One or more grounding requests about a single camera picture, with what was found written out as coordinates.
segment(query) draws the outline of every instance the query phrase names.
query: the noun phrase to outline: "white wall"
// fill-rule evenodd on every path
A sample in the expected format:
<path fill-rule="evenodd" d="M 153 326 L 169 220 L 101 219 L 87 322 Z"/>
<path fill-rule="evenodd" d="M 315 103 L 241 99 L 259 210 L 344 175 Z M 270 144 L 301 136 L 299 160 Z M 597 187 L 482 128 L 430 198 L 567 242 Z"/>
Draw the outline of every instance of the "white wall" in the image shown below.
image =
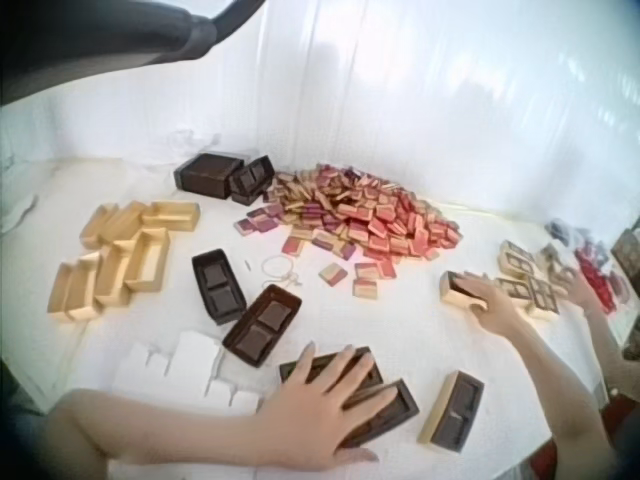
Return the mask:
<path fill-rule="evenodd" d="M 228 0 L 174 3 L 214 15 Z M 634 0 L 268 0 L 206 58 L 3 111 L 3 159 L 181 160 L 257 147 L 611 241 L 640 213 Z"/>

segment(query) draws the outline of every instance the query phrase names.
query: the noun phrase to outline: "left hand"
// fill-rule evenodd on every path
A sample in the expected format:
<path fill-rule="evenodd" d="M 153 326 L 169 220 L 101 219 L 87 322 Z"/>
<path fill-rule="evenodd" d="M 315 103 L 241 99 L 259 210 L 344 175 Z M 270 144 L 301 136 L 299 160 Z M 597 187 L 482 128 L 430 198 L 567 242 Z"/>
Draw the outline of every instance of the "left hand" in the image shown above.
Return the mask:
<path fill-rule="evenodd" d="M 296 369 L 255 418 L 256 436 L 262 438 L 259 443 L 264 451 L 263 463 L 297 470 L 326 470 L 349 463 L 378 461 L 370 450 L 338 449 L 338 445 L 351 431 L 389 405 L 397 389 L 385 389 L 343 410 L 345 401 L 373 367 L 373 357 L 363 356 L 338 382 L 355 353 L 353 347 L 347 347 L 307 384 L 314 352 L 313 344 L 304 349 Z"/>

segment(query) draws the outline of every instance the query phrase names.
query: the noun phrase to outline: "dark brown box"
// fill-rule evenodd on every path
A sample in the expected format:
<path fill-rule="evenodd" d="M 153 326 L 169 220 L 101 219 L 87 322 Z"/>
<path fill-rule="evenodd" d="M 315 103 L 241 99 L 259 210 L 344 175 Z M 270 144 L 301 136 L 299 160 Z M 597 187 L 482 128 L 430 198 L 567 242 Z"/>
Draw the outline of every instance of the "dark brown box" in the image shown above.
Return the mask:
<path fill-rule="evenodd" d="M 351 371 L 353 367 L 356 366 L 356 363 L 367 353 L 371 353 L 369 347 L 360 347 L 356 349 L 356 353 L 353 355 L 353 358 L 347 363 L 347 366 L 344 368 L 342 375 L 338 379 L 338 382 L 344 378 L 344 376 Z M 335 358 L 337 353 L 331 353 L 329 355 L 323 355 L 321 357 L 316 357 L 313 359 L 311 363 L 311 370 L 309 371 L 309 376 L 307 377 L 307 383 L 313 382 L 318 375 L 331 363 L 331 361 Z M 284 383 L 287 378 L 291 375 L 293 370 L 296 368 L 298 362 L 289 362 L 283 363 L 280 365 L 280 379 L 282 383 Z M 378 370 L 378 365 L 374 364 L 369 370 L 369 373 L 362 381 L 358 390 L 375 387 L 376 385 L 382 385 L 384 382 L 382 380 L 382 374 L 380 370 Z"/>
<path fill-rule="evenodd" d="M 264 192 L 260 191 L 257 192 L 254 195 L 251 196 L 246 196 L 246 195 L 242 195 L 241 193 L 236 193 L 236 192 L 231 192 L 231 200 L 233 200 L 236 203 L 239 203 L 240 205 L 244 205 L 246 207 L 249 207 L 253 204 L 253 202 L 255 202 L 258 197 L 260 197 L 260 195 L 262 195 Z"/>
<path fill-rule="evenodd" d="M 179 190 L 224 200 L 231 194 L 231 174 L 243 166 L 241 158 L 203 153 L 178 167 L 173 178 Z"/>
<path fill-rule="evenodd" d="M 371 398 L 385 388 L 396 387 L 398 395 L 389 405 L 384 407 L 368 422 L 353 430 L 340 444 L 341 448 L 355 448 L 378 438 L 420 413 L 420 409 L 409 392 L 404 380 L 398 380 L 389 385 L 376 386 L 356 392 L 344 404 L 344 408 L 353 408 L 359 403 Z"/>
<path fill-rule="evenodd" d="M 251 205 L 271 185 L 275 170 L 268 155 L 260 157 L 231 176 L 232 200 Z"/>
<path fill-rule="evenodd" d="M 218 325 L 242 317 L 247 301 L 225 253 L 213 250 L 193 257 L 191 263 L 209 316 Z"/>
<path fill-rule="evenodd" d="M 277 285 L 265 288 L 224 337 L 222 344 L 253 367 L 267 359 L 293 321 L 302 300 Z"/>
<path fill-rule="evenodd" d="M 480 406 L 484 384 L 471 375 L 450 374 L 440 391 L 418 442 L 460 453 Z"/>

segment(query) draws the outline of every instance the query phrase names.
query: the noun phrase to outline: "gold box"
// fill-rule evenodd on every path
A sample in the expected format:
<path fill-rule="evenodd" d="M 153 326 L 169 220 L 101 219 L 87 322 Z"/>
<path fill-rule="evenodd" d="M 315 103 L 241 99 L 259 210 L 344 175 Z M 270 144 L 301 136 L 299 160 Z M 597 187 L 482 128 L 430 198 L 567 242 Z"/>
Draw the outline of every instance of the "gold box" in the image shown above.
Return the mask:
<path fill-rule="evenodd" d="M 102 256 L 93 252 L 78 259 L 69 280 L 66 310 L 73 320 L 91 320 L 102 312 L 95 299 L 96 279 Z"/>
<path fill-rule="evenodd" d="M 69 321 L 71 317 L 67 314 L 67 296 L 69 293 L 69 285 L 71 284 L 71 276 L 73 275 L 73 265 L 69 263 L 61 263 L 53 281 L 53 288 L 49 295 L 49 303 L 47 305 L 47 313 L 53 318 L 61 321 Z"/>
<path fill-rule="evenodd" d="M 136 240 L 113 242 L 109 253 L 102 262 L 96 281 L 95 296 L 105 307 L 129 305 L 131 290 L 125 284 L 124 276 L 139 240 L 140 236 Z"/>
<path fill-rule="evenodd" d="M 109 219 L 118 211 L 115 203 L 105 203 L 96 208 L 91 218 L 80 232 L 80 243 L 87 250 L 98 250 L 102 246 L 100 232 Z"/>
<path fill-rule="evenodd" d="M 169 232 L 166 228 L 143 228 L 136 240 L 124 281 L 136 292 L 158 292 L 167 263 Z"/>
<path fill-rule="evenodd" d="M 130 240 L 142 226 L 140 216 L 147 206 L 135 200 L 111 216 L 100 230 L 100 239 L 104 243 L 116 240 Z"/>
<path fill-rule="evenodd" d="M 186 202 L 153 202 L 142 212 L 145 227 L 193 232 L 200 220 L 200 205 Z"/>

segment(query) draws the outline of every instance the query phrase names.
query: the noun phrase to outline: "red item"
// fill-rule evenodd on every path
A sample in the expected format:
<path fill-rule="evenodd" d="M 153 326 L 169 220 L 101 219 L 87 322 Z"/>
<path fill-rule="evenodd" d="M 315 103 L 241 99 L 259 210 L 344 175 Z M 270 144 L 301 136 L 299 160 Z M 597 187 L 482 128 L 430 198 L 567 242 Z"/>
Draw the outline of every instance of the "red item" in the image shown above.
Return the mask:
<path fill-rule="evenodd" d="M 611 312 L 615 312 L 616 304 L 613 301 L 613 295 L 606 277 L 588 260 L 584 252 L 576 250 L 576 258 L 587 282 L 589 282 L 589 285 L 591 285 L 591 288 L 600 299 L 604 313 L 609 315 Z"/>

